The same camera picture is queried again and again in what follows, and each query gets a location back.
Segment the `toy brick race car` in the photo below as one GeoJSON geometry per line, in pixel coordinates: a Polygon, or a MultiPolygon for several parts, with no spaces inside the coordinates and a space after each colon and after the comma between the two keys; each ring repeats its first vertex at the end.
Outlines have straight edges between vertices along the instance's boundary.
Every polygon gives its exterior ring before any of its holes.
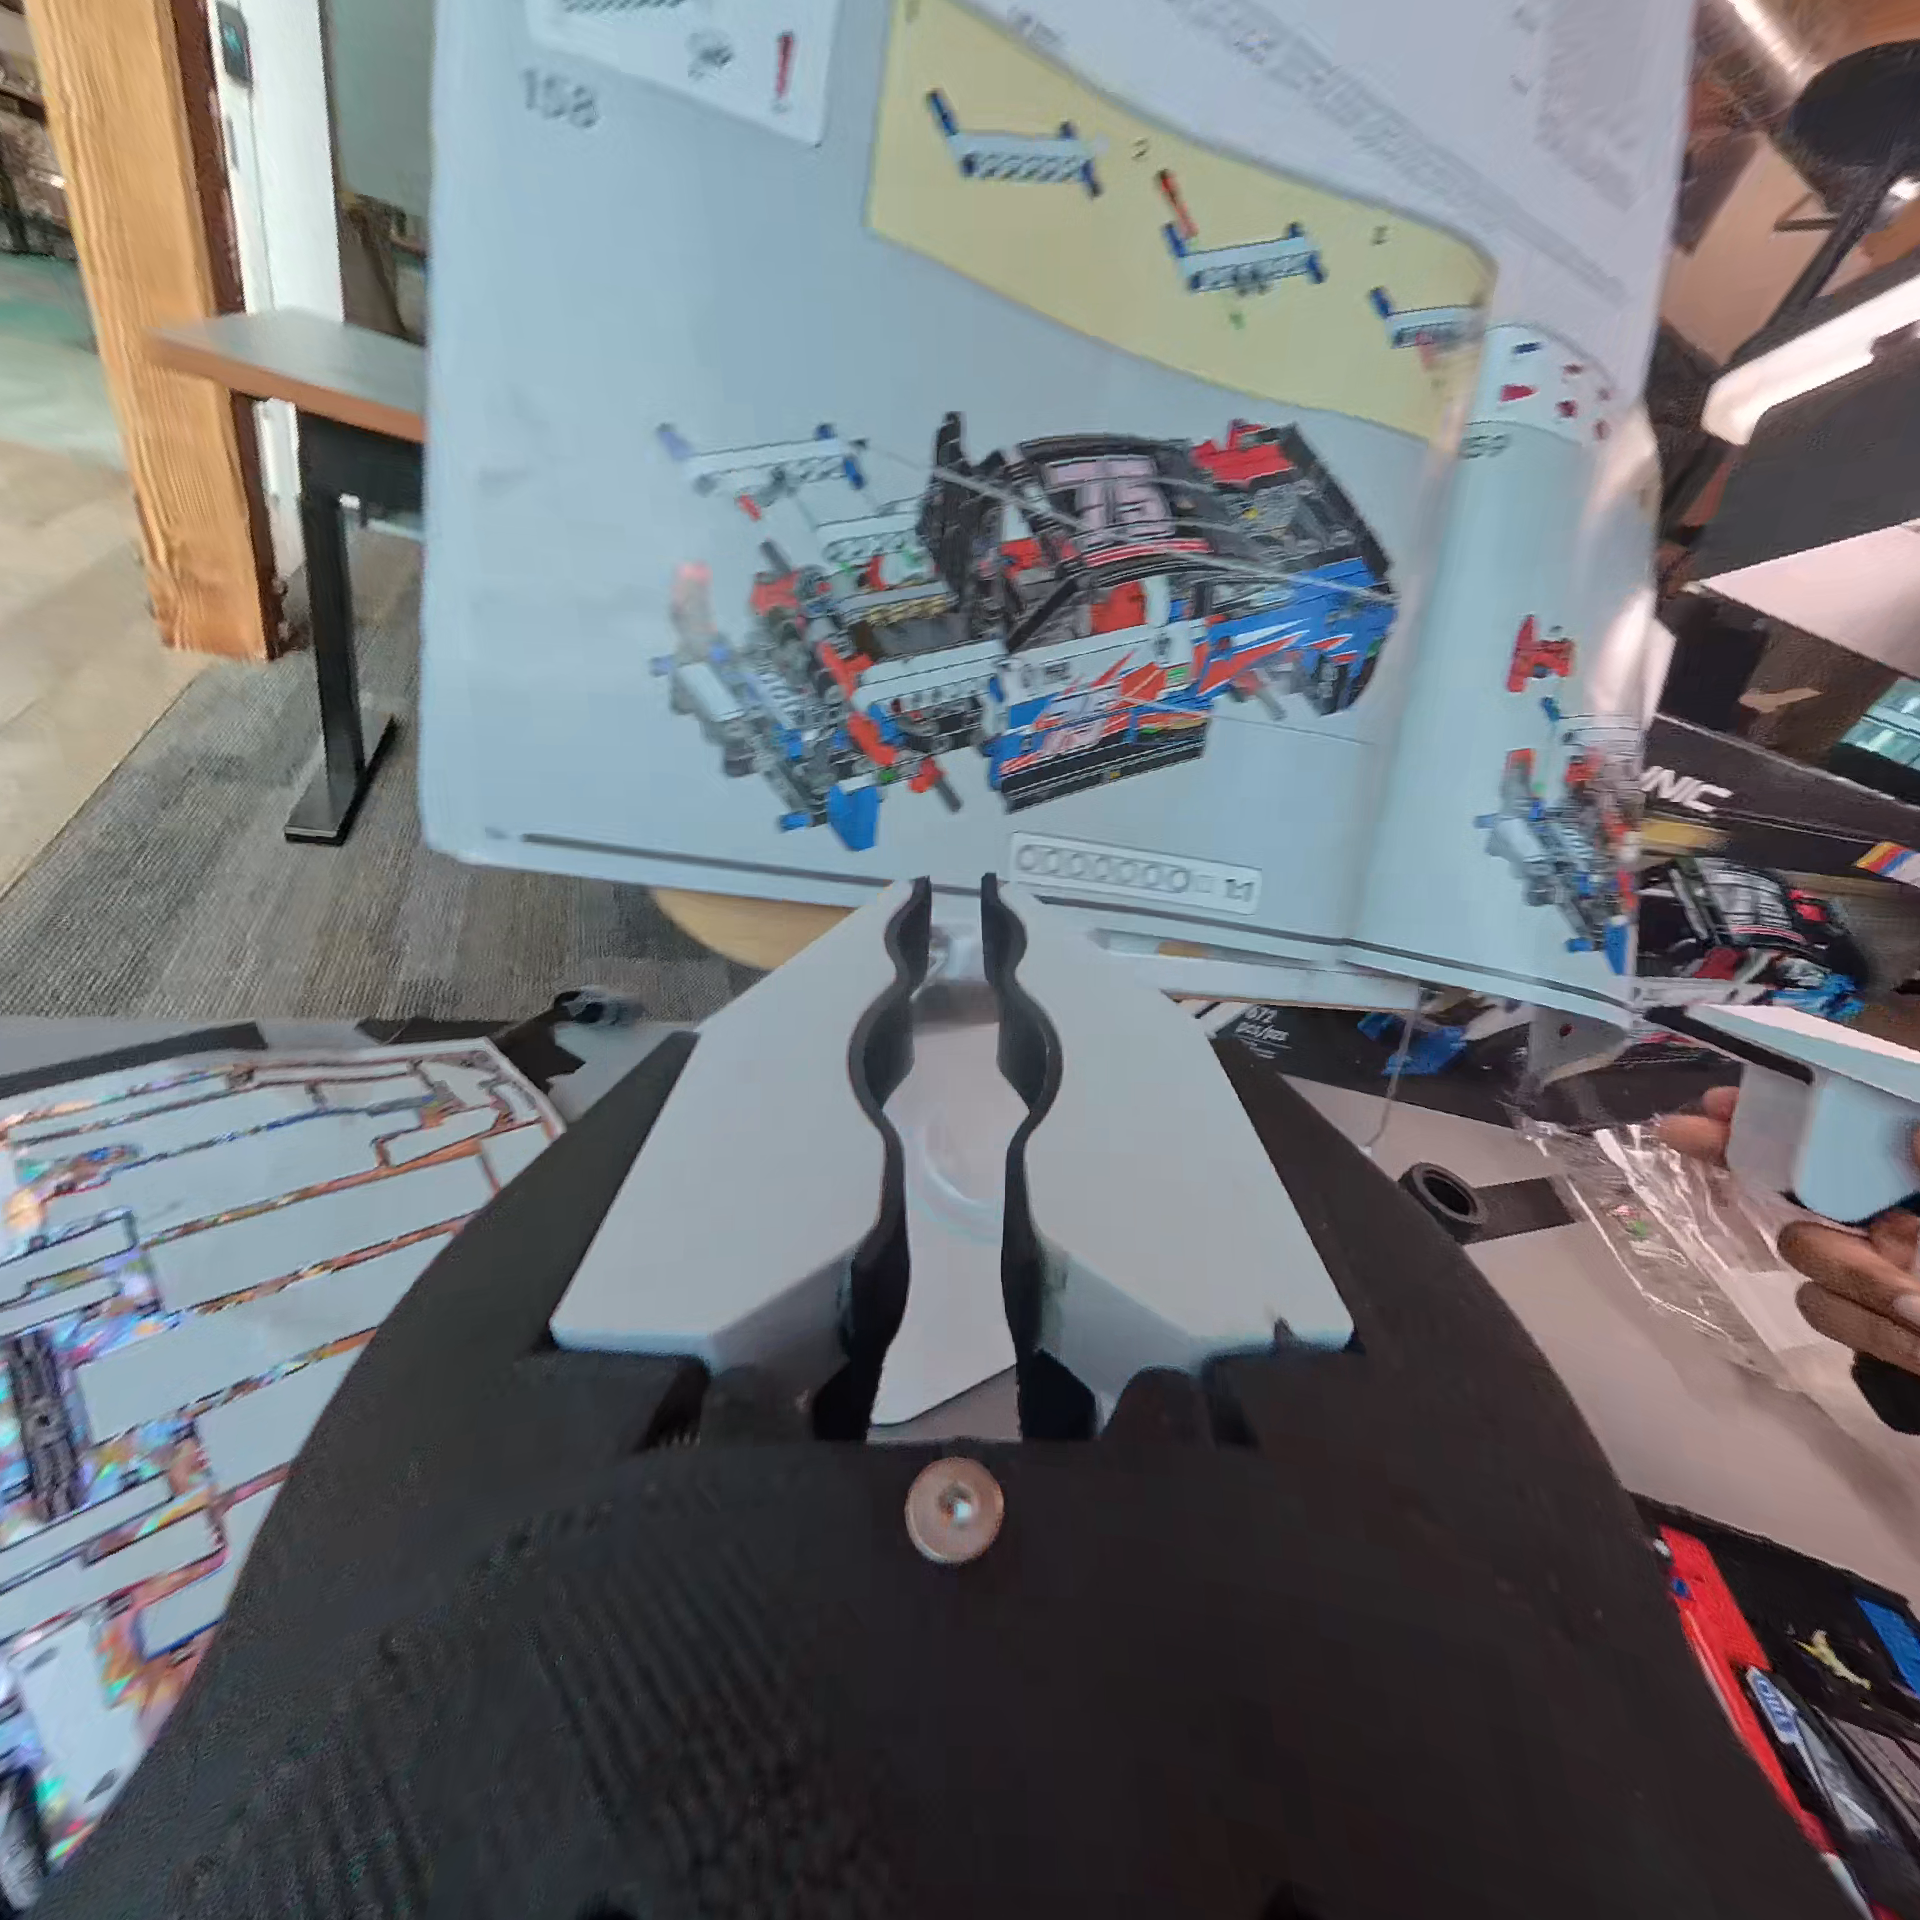
{"type": "Polygon", "coordinates": [[[1858,1916],[1918,1916],[1918,1621],[1892,1589],[1638,1498],[1734,1737],[1858,1916]]]}

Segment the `shiny sticker sheet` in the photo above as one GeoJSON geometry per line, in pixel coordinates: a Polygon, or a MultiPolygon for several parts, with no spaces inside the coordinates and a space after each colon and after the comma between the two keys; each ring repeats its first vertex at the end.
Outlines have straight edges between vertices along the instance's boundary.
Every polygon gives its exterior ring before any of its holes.
{"type": "Polygon", "coordinates": [[[5,1074],[5,1916],[146,1754],[372,1332],[561,1127],[484,1038],[5,1074]]]}

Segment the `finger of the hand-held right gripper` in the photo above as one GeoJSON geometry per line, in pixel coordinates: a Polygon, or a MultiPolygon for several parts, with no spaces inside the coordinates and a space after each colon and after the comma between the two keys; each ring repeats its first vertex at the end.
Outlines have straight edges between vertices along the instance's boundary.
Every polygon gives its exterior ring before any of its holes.
{"type": "Polygon", "coordinates": [[[1842,1228],[1916,1209],[1911,1047],[1784,1002],[1689,1000],[1648,1020],[1741,1070],[1711,1110],[1658,1122],[1666,1148],[1842,1228]]]}

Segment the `white printed instruction sheet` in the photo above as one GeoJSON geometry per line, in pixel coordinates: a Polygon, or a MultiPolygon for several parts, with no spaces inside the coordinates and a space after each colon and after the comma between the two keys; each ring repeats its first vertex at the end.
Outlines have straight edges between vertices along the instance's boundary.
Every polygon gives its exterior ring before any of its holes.
{"type": "Polygon", "coordinates": [[[420,816],[1628,1023],[1693,5],[440,5],[420,816]]]}

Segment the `wooden pillar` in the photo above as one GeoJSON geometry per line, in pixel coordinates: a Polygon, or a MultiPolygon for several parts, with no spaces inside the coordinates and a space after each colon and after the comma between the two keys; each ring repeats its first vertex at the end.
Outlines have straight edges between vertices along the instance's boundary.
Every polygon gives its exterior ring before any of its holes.
{"type": "Polygon", "coordinates": [[[208,12],[188,1],[24,12],[160,640],[273,660],[280,588],[250,404],[161,364],[152,348],[157,328],[245,304],[208,12]]]}

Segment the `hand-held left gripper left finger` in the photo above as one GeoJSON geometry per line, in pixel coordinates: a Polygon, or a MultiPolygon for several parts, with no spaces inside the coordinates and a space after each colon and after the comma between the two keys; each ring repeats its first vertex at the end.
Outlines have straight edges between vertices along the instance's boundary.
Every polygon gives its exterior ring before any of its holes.
{"type": "Polygon", "coordinates": [[[929,882],[901,880],[692,1041],[549,1330],[568,1352],[749,1368],[820,1437],[873,1425],[905,1319],[905,1156],[929,882]]]}

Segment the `round wooden stand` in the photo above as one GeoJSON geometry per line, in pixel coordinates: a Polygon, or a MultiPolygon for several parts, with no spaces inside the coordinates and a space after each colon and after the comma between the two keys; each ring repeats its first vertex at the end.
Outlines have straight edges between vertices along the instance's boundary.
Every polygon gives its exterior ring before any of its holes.
{"type": "Polygon", "coordinates": [[[653,887],[648,893],[665,920],[690,941],[759,973],[777,972],[852,916],[850,908],[831,902],[717,896],[679,887],[653,887]]]}

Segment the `wooden table with black leg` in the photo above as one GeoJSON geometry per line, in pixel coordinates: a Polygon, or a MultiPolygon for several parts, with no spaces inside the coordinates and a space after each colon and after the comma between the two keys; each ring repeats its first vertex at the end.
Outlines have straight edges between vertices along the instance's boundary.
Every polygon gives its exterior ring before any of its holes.
{"type": "Polygon", "coordinates": [[[361,698],[346,509],[420,521],[424,349],[342,320],[272,308],[156,326],[148,352],[160,368],[294,410],[320,761],[282,836],[293,845],[337,847],[394,738],[394,720],[361,698]]]}

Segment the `pile of clear plastic bags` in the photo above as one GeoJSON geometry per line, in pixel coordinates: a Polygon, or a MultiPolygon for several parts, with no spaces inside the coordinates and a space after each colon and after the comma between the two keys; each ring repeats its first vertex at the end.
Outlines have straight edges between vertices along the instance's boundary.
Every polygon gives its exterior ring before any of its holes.
{"type": "Polygon", "coordinates": [[[1814,1393],[1844,1382],[1854,1356],[1813,1330],[1797,1304],[1800,1278],[1778,1254],[1784,1201],[1744,1192],[1648,1119],[1511,1119],[1649,1311],[1774,1384],[1814,1393]]]}

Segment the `person's right hand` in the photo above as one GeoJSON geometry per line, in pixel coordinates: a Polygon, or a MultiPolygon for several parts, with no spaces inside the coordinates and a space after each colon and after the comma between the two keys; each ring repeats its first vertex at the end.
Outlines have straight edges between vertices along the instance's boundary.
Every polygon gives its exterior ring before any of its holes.
{"type": "Polygon", "coordinates": [[[1918,1378],[1918,1220],[1903,1207],[1847,1228],[1799,1210],[1778,1254],[1800,1278],[1794,1302],[1821,1337],[1918,1378]]]}

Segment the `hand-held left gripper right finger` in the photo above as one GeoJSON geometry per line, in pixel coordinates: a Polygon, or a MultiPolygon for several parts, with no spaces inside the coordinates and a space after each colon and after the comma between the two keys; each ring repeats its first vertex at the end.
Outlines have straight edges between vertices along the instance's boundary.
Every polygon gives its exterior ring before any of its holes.
{"type": "Polygon", "coordinates": [[[1202,1025],[1023,887],[978,893],[1021,1437],[1089,1437],[1143,1374],[1343,1352],[1352,1313],[1202,1025]]]}

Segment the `race car set box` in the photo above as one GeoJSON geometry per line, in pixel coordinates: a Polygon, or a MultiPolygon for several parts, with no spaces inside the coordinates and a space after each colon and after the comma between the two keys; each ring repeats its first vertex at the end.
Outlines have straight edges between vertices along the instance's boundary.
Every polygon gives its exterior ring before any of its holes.
{"type": "Polygon", "coordinates": [[[1641,765],[1638,977],[1918,1038],[1916,769],[1805,765],[1656,716],[1641,765]]]}

